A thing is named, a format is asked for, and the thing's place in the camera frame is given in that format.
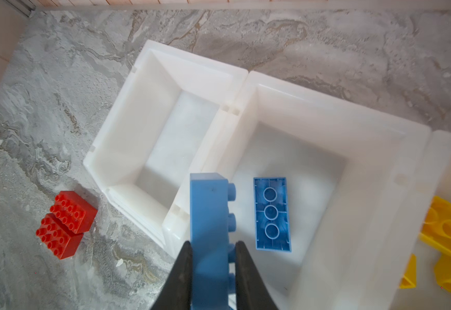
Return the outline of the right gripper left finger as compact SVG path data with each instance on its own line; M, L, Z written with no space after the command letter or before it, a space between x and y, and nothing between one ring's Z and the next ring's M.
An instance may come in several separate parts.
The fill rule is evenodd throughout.
M191 308L192 279L193 250L190 241L186 241L151 310L189 310Z

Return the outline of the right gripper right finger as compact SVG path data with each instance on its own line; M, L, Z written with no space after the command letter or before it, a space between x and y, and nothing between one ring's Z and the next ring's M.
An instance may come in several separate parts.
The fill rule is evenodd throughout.
M237 309L278 310L243 241L235 244L235 287Z

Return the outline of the blue brick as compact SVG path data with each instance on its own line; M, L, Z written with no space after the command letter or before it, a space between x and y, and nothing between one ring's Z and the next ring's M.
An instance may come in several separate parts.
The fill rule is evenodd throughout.
M228 204L236 187L219 173L190 174L190 229L193 250L191 309L229 309L235 293L235 246L229 233L236 230Z
M254 178L255 247L291 251L286 178Z

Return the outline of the red brick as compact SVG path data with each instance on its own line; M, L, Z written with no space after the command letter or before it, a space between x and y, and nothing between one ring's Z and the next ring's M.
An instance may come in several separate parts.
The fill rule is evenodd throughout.
M50 212L75 234L90 231L97 215L97 209L74 191L61 191Z
M60 260L74 256L83 238L83 233L73 233L53 213L45 215L35 234Z

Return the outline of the yellow sloped brick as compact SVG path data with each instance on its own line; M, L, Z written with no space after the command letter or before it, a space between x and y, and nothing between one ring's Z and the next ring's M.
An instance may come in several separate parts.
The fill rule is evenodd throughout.
M414 289L417 286L417 272L416 272L416 256L411 254L409 263L405 273L401 279L399 289Z

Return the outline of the yellow long brick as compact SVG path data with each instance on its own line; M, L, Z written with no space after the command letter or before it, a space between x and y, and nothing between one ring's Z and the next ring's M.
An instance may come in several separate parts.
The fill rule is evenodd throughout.
M434 196L423 221L419 239L451 257L451 203Z

